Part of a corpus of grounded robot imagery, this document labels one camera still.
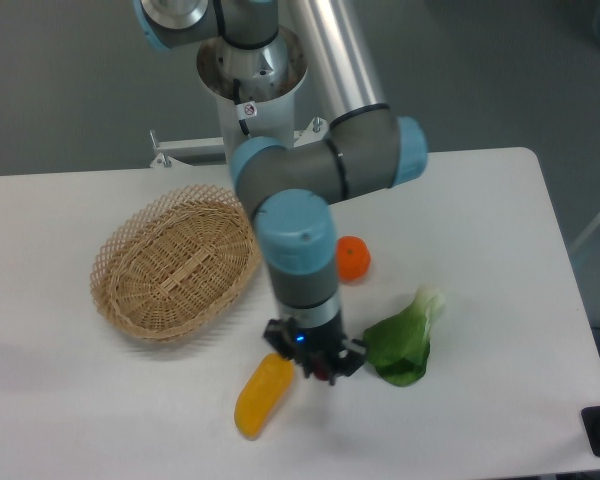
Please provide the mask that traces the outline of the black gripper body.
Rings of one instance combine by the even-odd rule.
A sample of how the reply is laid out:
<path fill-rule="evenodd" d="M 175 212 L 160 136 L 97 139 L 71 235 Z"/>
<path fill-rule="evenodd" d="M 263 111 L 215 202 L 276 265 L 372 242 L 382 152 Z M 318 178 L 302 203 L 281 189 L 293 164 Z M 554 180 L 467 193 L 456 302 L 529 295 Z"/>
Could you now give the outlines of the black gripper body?
<path fill-rule="evenodd" d="M 299 328 L 308 336 L 310 358 L 319 358 L 328 368 L 327 354 L 345 338 L 342 315 L 336 314 L 331 320 L 317 327 Z"/>

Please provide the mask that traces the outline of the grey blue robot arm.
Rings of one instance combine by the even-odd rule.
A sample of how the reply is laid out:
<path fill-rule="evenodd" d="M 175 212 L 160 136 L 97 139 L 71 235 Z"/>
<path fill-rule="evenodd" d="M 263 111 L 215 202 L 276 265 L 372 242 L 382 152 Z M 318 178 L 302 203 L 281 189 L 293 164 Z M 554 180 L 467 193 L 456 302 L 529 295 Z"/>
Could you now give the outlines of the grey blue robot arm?
<path fill-rule="evenodd" d="M 306 377 L 334 382 L 364 363 L 343 330 L 333 204 L 418 178 L 428 145 L 381 89 L 355 8 L 293 1 L 138 1 L 147 41 L 198 44 L 205 86 L 230 105 L 222 125 L 235 193 L 256 234 L 279 315 L 265 340 Z"/>

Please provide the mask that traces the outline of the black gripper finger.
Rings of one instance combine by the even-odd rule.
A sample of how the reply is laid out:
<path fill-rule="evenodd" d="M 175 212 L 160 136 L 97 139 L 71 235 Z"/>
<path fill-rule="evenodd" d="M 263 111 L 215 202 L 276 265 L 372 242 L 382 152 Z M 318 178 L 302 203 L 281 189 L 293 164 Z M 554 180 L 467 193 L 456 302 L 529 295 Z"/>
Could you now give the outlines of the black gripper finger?
<path fill-rule="evenodd" d="M 350 377 L 366 362 L 367 345 L 359 339 L 342 339 L 327 354 L 328 382 L 334 386 L 339 377 Z"/>
<path fill-rule="evenodd" d="M 313 374 L 308 336 L 293 318 L 271 319 L 263 333 L 264 340 L 283 358 L 300 366 L 305 378 Z"/>

